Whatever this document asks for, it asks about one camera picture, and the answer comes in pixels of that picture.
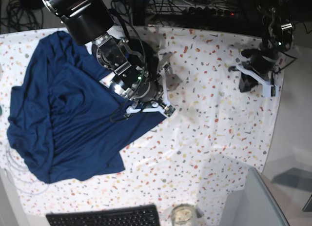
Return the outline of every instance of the blue cloth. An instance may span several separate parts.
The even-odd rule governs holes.
[[[119,151],[165,119],[142,113],[110,122],[124,99],[99,83],[109,73],[67,33],[40,40],[23,85],[12,88],[7,131],[39,180],[83,181],[123,171]]]

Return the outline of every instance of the black cable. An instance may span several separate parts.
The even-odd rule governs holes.
[[[37,21],[34,12],[28,7],[23,6],[21,0],[9,0],[5,9],[6,17],[1,19],[1,24],[16,31],[34,30],[43,28],[43,11],[41,9],[41,23]]]
[[[113,116],[123,108],[123,106],[130,100],[130,98],[132,98],[136,93],[137,91],[139,90],[140,88],[140,85],[141,83],[143,82],[143,78],[144,78],[144,73],[145,73],[145,69],[146,69],[146,52],[145,52],[145,49],[144,49],[144,46],[143,46],[143,42],[141,40],[141,37],[140,35],[138,34],[138,32],[135,30],[135,28],[126,20],[122,20],[123,22],[125,22],[126,24],[128,24],[131,29],[134,31],[136,37],[138,38],[138,40],[140,41],[140,44],[141,44],[141,48],[142,48],[142,53],[143,53],[143,68],[142,68],[142,72],[141,72],[141,76],[140,76],[140,79],[139,79],[139,82],[138,82],[138,85],[137,85],[137,88],[135,89],[135,91],[132,93],[131,96],[128,97],[128,99],[123,103],[121,104],[116,110],[114,110],[111,115],[110,115],[110,121],[112,123],[116,123],[116,122],[120,122],[120,121],[123,121],[123,120],[127,120],[129,119],[130,117],[126,117],[126,118],[122,118],[122,119],[118,119],[118,120],[115,120],[113,119]]]
[[[292,22],[292,25],[293,25],[293,32],[297,29],[297,24],[299,24],[299,23],[301,23],[301,22]]]
[[[227,0],[220,0],[220,1],[222,1],[222,2],[224,2],[224,3],[227,3],[227,4],[230,4],[230,5],[238,6],[238,4],[233,3],[233,2],[229,2],[229,1],[227,1]]]
[[[160,7],[160,10],[159,10],[159,14],[161,13],[161,10],[162,10],[163,6],[164,6],[164,0],[161,1],[161,7]]]
[[[117,3],[121,3],[125,9],[125,12],[122,12],[119,7],[116,6]],[[119,13],[122,16],[127,16],[129,19],[129,22],[132,23],[131,15],[130,15],[130,4],[129,0],[111,0],[111,7],[116,10],[117,13]]]
[[[305,24],[304,22],[302,22],[302,23],[303,23],[303,25],[304,25],[304,28],[306,29],[306,33],[307,33],[307,34],[310,34],[310,33],[312,32],[312,30],[308,31],[306,24]]]
[[[169,0],[166,0],[166,1],[167,1],[168,4],[169,4],[169,8],[170,8],[170,10],[171,10],[171,13],[174,15],[174,14],[175,14],[174,8],[172,7],[172,5],[171,5],[171,3],[169,2]]]
[[[1,14],[2,14],[2,0],[0,0],[0,34],[1,34]]]
[[[248,16],[247,16],[247,13],[246,13],[246,11],[245,11],[245,9],[244,9],[242,0],[237,0],[237,2],[238,2],[238,4],[239,4],[239,7],[240,7],[240,9],[241,9],[243,15],[244,15],[245,20],[246,20],[248,23],[250,23],[249,18],[248,18]]]
[[[253,5],[254,5],[254,7],[255,7],[257,16],[258,16],[258,18],[259,18],[259,22],[262,22],[262,16],[261,16],[260,12],[258,11],[258,1],[259,1],[259,0],[253,0]]]
[[[217,5],[217,4],[227,4],[227,3],[225,3],[225,2],[223,2],[223,1],[219,1],[219,2],[215,2],[214,3],[215,5]],[[239,7],[234,7],[234,6],[225,6],[225,7],[217,7],[216,9],[221,9],[221,10],[224,10],[224,9],[226,9],[226,10],[231,10],[232,12],[240,12],[239,11]]]
[[[172,4],[175,8],[179,9],[180,11],[183,12],[183,10],[181,10],[178,6],[176,6],[172,1],[170,0],[167,0],[170,4]]]
[[[130,34],[129,34],[129,32],[128,32],[128,29],[127,29],[127,27],[126,27],[126,24],[124,23],[122,17],[120,16],[120,13],[118,13],[118,11],[115,10],[115,9],[113,9],[113,8],[109,9],[108,12],[111,13],[112,15],[114,15],[114,16],[118,19],[118,21],[120,22],[120,25],[121,25],[121,27],[122,27],[122,30],[123,30],[123,32],[124,32],[126,38],[127,38],[128,40],[130,40],[130,39],[131,39],[131,38],[130,38]]]
[[[153,0],[153,2],[154,2],[155,12],[156,12],[156,15],[157,15],[157,17],[158,17],[158,19],[159,19],[159,22],[161,23],[161,25],[164,26],[164,24],[162,23],[162,21],[161,21],[161,19],[160,19],[160,17],[159,17],[159,13],[157,12],[157,7],[156,7],[156,2],[155,2],[155,0]]]
[[[291,64],[293,64],[293,63],[297,60],[297,58],[294,57],[294,56],[291,56],[291,55],[289,55],[289,54],[286,54],[286,53],[284,53],[284,52],[282,52],[282,51],[281,51],[281,53],[284,54],[285,56],[289,57],[289,58],[292,58],[292,61],[291,61],[290,63],[286,64],[285,66],[283,66],[282,68],[279,67],[279,68],[278,68],[278,71],[275,71],[275,72],[274,72],[275,74],[280,73],[282,70],[284,70],[285,68],[289,67]]]

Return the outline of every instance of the white tablecloth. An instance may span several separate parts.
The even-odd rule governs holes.
[[[120,152],[125,171],[51,185],[21,171],[24,164],[16,151],[11,150],[16,163],[10,159],[6,130],[11,87],[22,84],[39,39],[57,29],[0,36],[0,167],[13,174],[26,213],[154,203],[165,226],[170,225],[174,206],[189,203],[204,214],[200,225],[213,226],[218,225],[228,194],[243,188],[248,168],[263,170],[279,98],[261,97],[260,86],[240,93],[240,73],[228,72],[228,66],[245,60],[240,51],[257,47],[260,40],[194,29],[137,30],[160,59],[170,61],[183,81],[169,93],[176,113]],[[111,29],[110,34],[119,37],[120,28]],[[282,85],[282,78],[277,77],[277,85]]]

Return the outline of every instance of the metal bracket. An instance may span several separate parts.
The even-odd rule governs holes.
[[[258,81],[262,85],[262,96],[265,98],[268,97],[278,97],[279,86],[272,85],[270,81],[266,81],[261,78],[258,74],[251,70],[247,70],[243,65],[239,64],[236,66],[236,70],[239,70],[245,75],[251,76],[256,81]]]
[[[166,83],[166,72],[169,70],[171,66],[169,64],[163,65],[159,69],[159,74],[161,75],[162,78],[162,87],[163,87],[163,94],[162,94],[162,99],[161,103],[153,102],[151,103],[152,107],[150,108],[137,108],[137,104],[130,106],[127,108],[127,114],[134,114],[138,112],[159,112],[165,117],[170,117],[172,114],[175,112],[176,108],[170,103],[168,99],[168,91],[167,91],[167,83]]]

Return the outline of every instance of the black keyboard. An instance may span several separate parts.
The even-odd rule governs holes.
[[[51,226],[160,226],[155,205],[83,213],[47,214]]]

